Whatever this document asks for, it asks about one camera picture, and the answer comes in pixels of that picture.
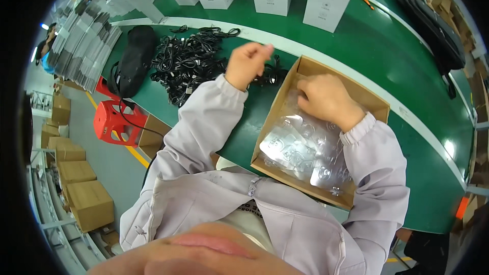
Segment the jacket sleeve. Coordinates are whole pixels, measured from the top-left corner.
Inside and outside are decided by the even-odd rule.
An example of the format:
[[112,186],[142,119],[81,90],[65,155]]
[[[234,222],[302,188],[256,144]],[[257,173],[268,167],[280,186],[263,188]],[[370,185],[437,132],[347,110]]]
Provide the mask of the jacket sleeve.
[[179,110],[179,122],[164,137],[148,171],[141,195],[153,191],[155,179],[163,180],[214,170],[211,154],[223,148],[241,119],[248,92],[229,84],[224,75],[201,84]]
[[370,113],[340,137],[346,166],[358,187],[343,226],[363,253],[366,273],[380,274],[406,216],[406,158],[392,129]]

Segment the lavender jacket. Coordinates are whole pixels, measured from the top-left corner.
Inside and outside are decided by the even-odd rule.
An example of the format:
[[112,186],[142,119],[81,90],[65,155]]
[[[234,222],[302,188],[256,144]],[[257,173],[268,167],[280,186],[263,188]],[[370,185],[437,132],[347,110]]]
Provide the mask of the lavender jacket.
[[409,198],[406,159],[391,128],[367,113],[340,135],[358,186],[354,207],[341,224],[315,200],[271,178],[214,170],[210,155],[241,119],[247,97],[223,76],[194,91],[165,136],[139,199],[121,217],[122,248],[216,221],[255,199],[276,255],[298,270],[380,274]]

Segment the yellow floor line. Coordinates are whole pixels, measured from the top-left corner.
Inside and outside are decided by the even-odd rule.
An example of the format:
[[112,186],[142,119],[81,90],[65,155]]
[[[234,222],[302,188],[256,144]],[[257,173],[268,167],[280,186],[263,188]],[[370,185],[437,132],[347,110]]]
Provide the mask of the yellow floor line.
[[[95,109],[97,109],[97,104],[95,103],[95,100],[92,98],[92,96],[89,94],[89,92],[85,91],[85,94],[87,95],[87,97],[89,97],[89,100],[90,102],[92,103],[93,107],[95,107]],[[117,133],[115,131],[112,131],[113,134],[120,140],[119,136],[117,135]],[[144,159],[143,156],[141,156],[141,154],[139,154],[133,147],[131,146],[128,146],[128,145],[125,145],[126,149],[134,156],[136,157],[136,159],[145,167],[147,168],[150,163],[148,161],[146,161]]]
[[[403,257],[401,258],[403,261],[410,261],[412,260],[411,258],[409,257]],[[399,260],[397,260],[397,258],[389,258],[386,262],[398,262]]]

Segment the person in blue shirt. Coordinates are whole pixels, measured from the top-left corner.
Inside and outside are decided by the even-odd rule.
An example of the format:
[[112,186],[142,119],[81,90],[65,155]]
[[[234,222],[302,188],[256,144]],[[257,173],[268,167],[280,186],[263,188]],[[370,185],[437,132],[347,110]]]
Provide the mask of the person in blue shirt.
[[47,37],[45,40],[37,45],[37,51],[34,58],[36,59],[36,66],[39,63],[42,64],[44,70],[49,74],[54,74],[54,68],[47,64],[47,58],[49,57],[49,52],[53,46],[54,40],[56,39],[56,23],[52,23],[47,30]]

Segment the elastic cuff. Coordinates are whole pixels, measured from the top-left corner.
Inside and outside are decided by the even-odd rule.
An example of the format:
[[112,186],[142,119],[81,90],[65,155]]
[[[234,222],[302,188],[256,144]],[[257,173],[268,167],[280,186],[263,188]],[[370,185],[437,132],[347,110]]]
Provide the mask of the elastic cuff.
[[355,125],[353,129],[346,132],[346,134],[343,132],[339,134],[341,142],[344,145],[349,145],[360,141],[374,127],[376,121],[374,115],[367,112],[362,121]]
[[219,75],[216,78],[217,87],[223,92],[224,95],[237,99],[239,102],[245,102],[248,98],[248,91],[242,92],[241,90],[235,88],[233,85],[224,77],[224,74]]

